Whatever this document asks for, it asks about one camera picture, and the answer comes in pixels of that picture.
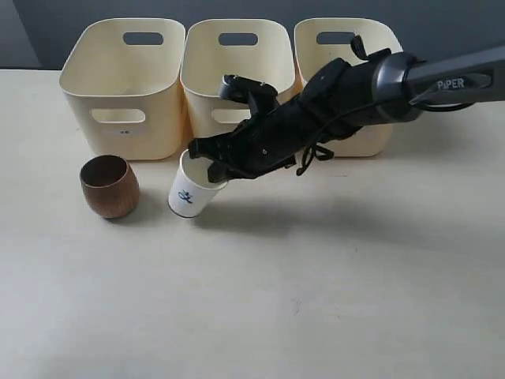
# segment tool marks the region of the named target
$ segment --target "paper cup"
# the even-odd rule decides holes
[[[179,160],[179,168],[168,194],[168,206],[180,217],[193,218],[202,212],[212,198],[228,182],[210,183],[207,169],[212,161],[207,158],[189,158],[188,150]]]

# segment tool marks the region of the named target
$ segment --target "plastic storage basket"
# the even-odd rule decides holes
[[[60,85],[96,154],[162,159],[177,150],[184,43],[184,26],[165,19],[110,19],[84,31]]]
[[[332,37],[347,34],[363,37],[366,51],[372,52],[391,48],[392,52],[402,50],[395,34],[378,21],[363,18],[311,18],[298,23],[294,29],[294,44],[297,67],[303,85],[324,65],[336,58],[343,58],[351,65],[362,63],[352,50],[349,42],[332,43]],[[329,42],[318,43],[318,37],[329,37]],[[392,125],[366,126],[344,141],[331,141],[325,146],[335,152],[335,156],[374,156],[381,152],[391,137]]]
[[[195,137],[235,129],[250,117],[246,105],[219,98],[223,75],[273,85],[279,102],[294,93],[295,70],[286,29],[269,20],[206,20],[188,31],[181,82]]]

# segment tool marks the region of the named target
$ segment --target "white table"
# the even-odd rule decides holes
[[[505,110],[398,126],[375,159],[232,182],[196,220],[177,158],[107,222],[57,72],[0,71],[0,377],[505,377]]]

